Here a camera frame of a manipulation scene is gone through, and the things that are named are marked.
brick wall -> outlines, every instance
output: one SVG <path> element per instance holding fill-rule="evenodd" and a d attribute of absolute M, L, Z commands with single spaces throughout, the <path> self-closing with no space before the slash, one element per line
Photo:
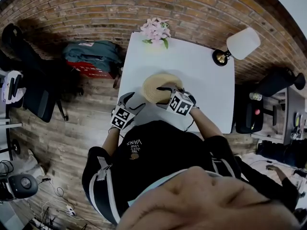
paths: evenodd
<path fill-rule="evenodd" d="M 110 40 L 124 49 L 150 17 L 168 19 L 171 35 L 212 48 L 250 26 L 261 46 L 236 60 L 236 81 L 259 80 L 272 65 L 307 76 L 305 37 L 277 0 L 2 0 L 0 31 L 14 23 L 44 58 L 68 41 Z"/>

wooden floor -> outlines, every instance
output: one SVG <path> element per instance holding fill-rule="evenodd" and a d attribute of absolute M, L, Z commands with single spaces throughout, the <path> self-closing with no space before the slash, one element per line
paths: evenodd
<path fill-rule="evenodd" d="M 11 129 L 11 139 L 19 140 L 22 156 L 27 156 L 31 149 L 38 161 L 47 169 L 47 176 L 52 179 L 55 187 L 61 187 L 64 198 L 75 207 L 78 217 L 73 219 L 65 212 L 56 210 L 66 209 L 66 204 L 53 199 L 57 197 L 49 182 L 39 185 L 37 194 L 26 200 L 11 202 L 17 215 L 23 222 L 34 216 L 41 219 L 41 212 L 50 208 L 50 214 L 55 217 L 56 229 L 79 230 L 85 224 L 86 229 L 98 229 L 85 220 L 89 220 L 100 229 L 114 229 L 110 223 L 102 222 L 104 219 L 96 213 L 89 204 L 81 184 L 81 177 L 85 167 L 88 150 L 93 146 L 101 146 L 110 127 L 110 112 L 117 103 L 118 91 L 112 88 L 112 80 L 83 79 L 84 96 L 76 96 L 69 102 L 63 103 L 69 115 L 69 121 L 64 122 L 55 107 L 50 123 L 44 123 L 35 115 L 22 108 L 12 109 L 12 121 L 22 122 L 23 126 Z M 256 148 L 256 140 L 241 134 L 226 135 L 234 153 L 248 153 Z"/>

